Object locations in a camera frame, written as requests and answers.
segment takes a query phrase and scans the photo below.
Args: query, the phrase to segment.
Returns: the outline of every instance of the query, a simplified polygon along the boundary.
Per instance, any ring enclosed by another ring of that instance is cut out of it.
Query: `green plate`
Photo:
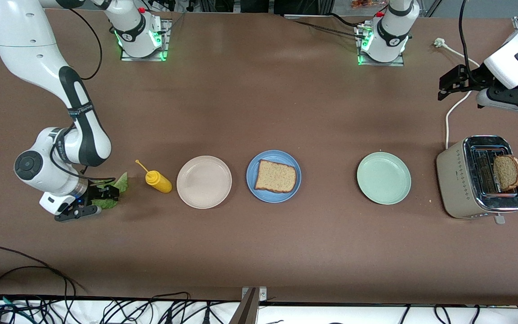
[[[407,197],[411,174],[400,158],[386,152],[365,156],[357,168],[361,191],[372,201],[393,205]]]

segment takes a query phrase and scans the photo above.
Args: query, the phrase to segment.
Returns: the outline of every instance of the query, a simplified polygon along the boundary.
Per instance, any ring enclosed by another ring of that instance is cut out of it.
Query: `white plate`
[[[231,191],[228,166],[214,156],[198,156],[187,162],[177,176],[179,197],[189,206],[207,209],[219,205]]]
[[[393,205],[407,197],[411,174],[400,158],[386,152],[366,156],[357,168],[361,191],[372,201]]]

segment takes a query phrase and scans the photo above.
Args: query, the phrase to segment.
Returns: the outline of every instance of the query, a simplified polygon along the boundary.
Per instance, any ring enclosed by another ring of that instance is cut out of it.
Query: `mustard bottle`
[[[147,168],[143,166],[139,160],[135,160],[135,163],[139,164],[145,170],[145,172],[147,172],[145,175],[145,182],[147,182],[148,185],[165,194],[169,193],[171,189],[173,189],[171,182],[167,180],[167,178],[165,178],[162,174],[155,170],[147,170]]]

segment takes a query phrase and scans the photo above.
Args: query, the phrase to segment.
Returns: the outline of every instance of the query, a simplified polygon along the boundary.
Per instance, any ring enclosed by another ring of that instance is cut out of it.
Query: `tabletop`
[[[13,76],[0,60],[0,246],[40,258],[86,288],[84,295],[150,297],[187,290],[238,299],[266,286],[275,300],[359,303],[518,304],[518,212],[457,220],[443,209],[435,159],[444,117],[463,94],[437,101],[438,78],[461,63],[455,19],[420,18],[404,67],[358,66],[353,39],[269,14],[188,13],[173,28],[166,62],[121,62],[107,18],[82,12],[103,44],[103,65],[85,81],[113,152],[89,176],[128,172],[120,204],[58,223],[41,192],[13,174],[17,155],[45,127],[68,127],[53,94]],[[74,14],[47,10],[66,61],[86,77],[97,43]],[[311,23],[349,31],[333,18]],[[482,62],[511,33],[508,20],[466,20],[470,57]],[[518,156],[518,113],[477,109],[471,96],[451,115],[451,142],[499,135]],[[250,160],[288,152],[301,187],[264,203],[246,186]],[[354,179],[372,152],[401,158],[411,192],[396,205],[367,199]],[[211,155],[232,172],[217,207],[185,205],[177,191],[144,183],[158,170],[175,181],[191,158]],[[0,252],[0,274],[31,264]],[[25,270],[0,293],[63,294],[44,271]]]

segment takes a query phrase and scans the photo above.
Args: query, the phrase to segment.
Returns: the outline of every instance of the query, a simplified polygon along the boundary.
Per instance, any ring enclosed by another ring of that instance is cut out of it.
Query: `plate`
[[[231,191],[228,166],[214,156],[198,156],[185,163],[177,176],[177,192],[187,205],[207,209],[219,205]]]
[[[267,190],[256,190],[255,183],[257,182],[257,174],[259,173],[260,160],[282,163],[295,168],[297,180],[293,190],[289,193],[272,193],[271,191]],[[299,164],[293,158],[293,156],[289,155],[289,153],[285,153],[280,150],[267,150],[263,153],[257,154],[257,156],[251,160],[251,163],[249,163],[249,166],[247,167],[247,187],[249,187],[255,197],[265,201],[266,203],[282,203],[283,201],[290,199],[297,192],[300,184],[301,169],[299,168]]]
[[[361,191],[372,201],[393,205],[407,197],[411,174],[400,158],[386,152],[365,156],[357,168]]]

